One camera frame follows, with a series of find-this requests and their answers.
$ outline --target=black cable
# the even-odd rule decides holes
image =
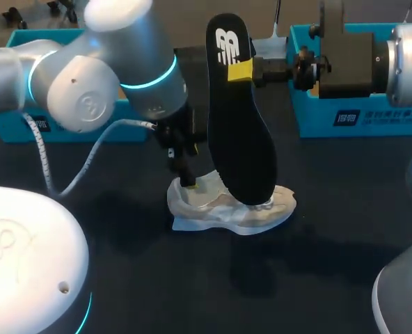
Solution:
[[[276,18],[274,19],[274,22],[278,24],[278,18],[280,16],[280,5],[282,3],[282,0],[277,0],[277,8],[276,8]]]

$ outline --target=glowing blue ring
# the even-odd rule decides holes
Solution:
[[[143,83],[142,85],[125,85],[122,83],[121,87],[127,88],[127,89],[143,89],[143,88],[151,87],[163,81],[165,78],[167,78],[169,74],[172,73],[176,65],[177,65],[177,57],[174,56],[172,65],[169,67],[169,69],[163,75],[161,75],[159,78],[155,79],[154,81]]]
[[[90,308],[92,305],[92,294],[90,293],[90,300],[88,302],[88,307],[87,307],[87,311],[86,311],[86,316],[84,317],[84,319],[81,322],[81,325],[79,326],[78,330],[76,331],[75,334],[79,334],[79,332],[82,331],[82,328],[84,327],[84,325],[86,324],[87,318],[88,318],[88,313],[90,313]]]
[[[34,103],[36,103],[36,100],[34,99],[33,96],[33,90],[31,89],[31,80],[33,78],[33,73],[34,70],[37,68],[37,66],[40,64],[41,61],[43,61],[44,59],[46,59],[46,57],[48,57],[51,54],[54,54],[56,51],[50,51],[48,54],[44,54],[43,56],[39,57],[38,59],[35,60],[35,62],[33,63],[33,66],[31,66],[31,70],[28,74],[28,81],[27,81],[27,85],[28,85],[28,91],[30,93],[31,99],[34,101]]]

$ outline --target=black insole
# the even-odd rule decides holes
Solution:
[[[251,81],[228,82],[228,65],[248,61],[251,44],[234,14],[211,19],[206,30],[209,72],[209,151],[229,192],[246,205],[268,201],[277,180],[276,151],[254,102]]]

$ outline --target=sneaker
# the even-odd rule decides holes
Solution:
[[[226,228],[240,235],[270,230],[286,221],[296,207],[293,192],[276,186],[271,199],[262,205],[245,205],[225,187],[216,170],[197,179],[194,189],[183,188],[180,179],[167,191],[168,208],[175,231],[203,231]]]

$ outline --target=robotic arm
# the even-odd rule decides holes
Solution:
[[[0,113],[38,106],[68,131],[91,132],[111,117],[121,86],[134,110],[157,124],[171,170],[194,185],[183,158],[197,154],[193,110],[152,0],[90,0],[84,19],[86,30],[69,45],[0,49]]]

